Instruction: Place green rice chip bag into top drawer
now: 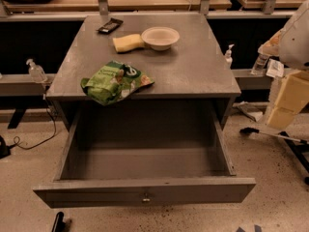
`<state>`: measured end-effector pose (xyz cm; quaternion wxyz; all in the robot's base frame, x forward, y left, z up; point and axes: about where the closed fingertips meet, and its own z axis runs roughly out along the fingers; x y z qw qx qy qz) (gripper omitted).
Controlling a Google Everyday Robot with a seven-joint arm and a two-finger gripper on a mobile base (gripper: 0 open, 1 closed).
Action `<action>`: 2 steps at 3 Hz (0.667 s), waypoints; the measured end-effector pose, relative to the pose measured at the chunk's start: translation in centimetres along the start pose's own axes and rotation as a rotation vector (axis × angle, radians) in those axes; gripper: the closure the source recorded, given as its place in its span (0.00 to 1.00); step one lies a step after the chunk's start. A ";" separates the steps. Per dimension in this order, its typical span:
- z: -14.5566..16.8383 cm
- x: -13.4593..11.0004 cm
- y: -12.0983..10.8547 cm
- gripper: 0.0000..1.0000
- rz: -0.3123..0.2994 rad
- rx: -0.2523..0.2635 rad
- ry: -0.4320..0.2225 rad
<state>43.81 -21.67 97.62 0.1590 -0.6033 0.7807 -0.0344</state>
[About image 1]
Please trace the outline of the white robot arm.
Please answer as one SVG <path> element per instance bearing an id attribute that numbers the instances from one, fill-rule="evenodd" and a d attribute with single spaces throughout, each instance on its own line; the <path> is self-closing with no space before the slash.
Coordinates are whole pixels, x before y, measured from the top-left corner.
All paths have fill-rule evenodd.
<path id="1" fill-rule="evenodd" d="M 267 118 L 267 125 L 285 129 L 309 103 L 309 1 L 303 2 L 282 29 L 263 43 L 259 53 L 276 56 L 293 72 L 280 81 L 280 89 Z"/>

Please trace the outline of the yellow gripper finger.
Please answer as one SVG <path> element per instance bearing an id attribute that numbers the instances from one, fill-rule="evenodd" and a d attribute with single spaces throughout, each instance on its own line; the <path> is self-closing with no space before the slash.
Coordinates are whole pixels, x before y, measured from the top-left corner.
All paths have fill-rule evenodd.
<path id="1" fill-rule="evenodd" d="M 287 74 L 281 81 L 267 125 L 277 130 L 285 129 L 308 103 L 309 72 L 296 71 Z"/>

